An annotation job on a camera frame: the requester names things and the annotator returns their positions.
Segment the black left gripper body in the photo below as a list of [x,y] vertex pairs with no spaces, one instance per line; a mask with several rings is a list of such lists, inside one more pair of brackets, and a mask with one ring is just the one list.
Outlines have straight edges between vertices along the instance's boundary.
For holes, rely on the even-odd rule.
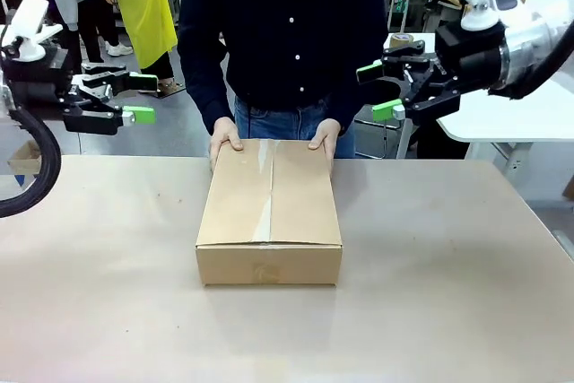
[[99,97],[73,83],[73,59],[64,48],[46,48],[40,60],[24,62],[22,51],[2,50],[2,69],[12,91],[14,103],[45,119],[85,112],[113,110]]

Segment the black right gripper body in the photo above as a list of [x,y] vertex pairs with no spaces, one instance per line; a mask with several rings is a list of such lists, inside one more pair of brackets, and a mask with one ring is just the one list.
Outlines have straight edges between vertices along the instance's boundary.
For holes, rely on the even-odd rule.
[[464,30],[459,22],[439,26],[414,39],[417,47],[404,66],[407,92],[469,92],[488,88],[501,75],[505,27]]

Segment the person's left hand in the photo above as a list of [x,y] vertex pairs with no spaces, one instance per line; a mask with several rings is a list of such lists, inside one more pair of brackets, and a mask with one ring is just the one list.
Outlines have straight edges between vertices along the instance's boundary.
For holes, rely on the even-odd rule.
[[335,159],[337,140],[341,132],[341,125],[332,118],[326,118],[317,126],[317,131],[309,142],[309,149],[317,151],[324,150],[329,173],[332,173]]

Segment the person's right hand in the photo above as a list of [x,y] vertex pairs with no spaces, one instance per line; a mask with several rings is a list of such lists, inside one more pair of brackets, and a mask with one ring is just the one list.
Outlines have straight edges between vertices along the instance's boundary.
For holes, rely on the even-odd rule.
[[213,134],[210,139],[209,159],[211,169],[214,170],[221,148],[229,144],[237,152],[243,150],[243,144],[239,138],[239,130],[231,118],[218,118],[213,125]]

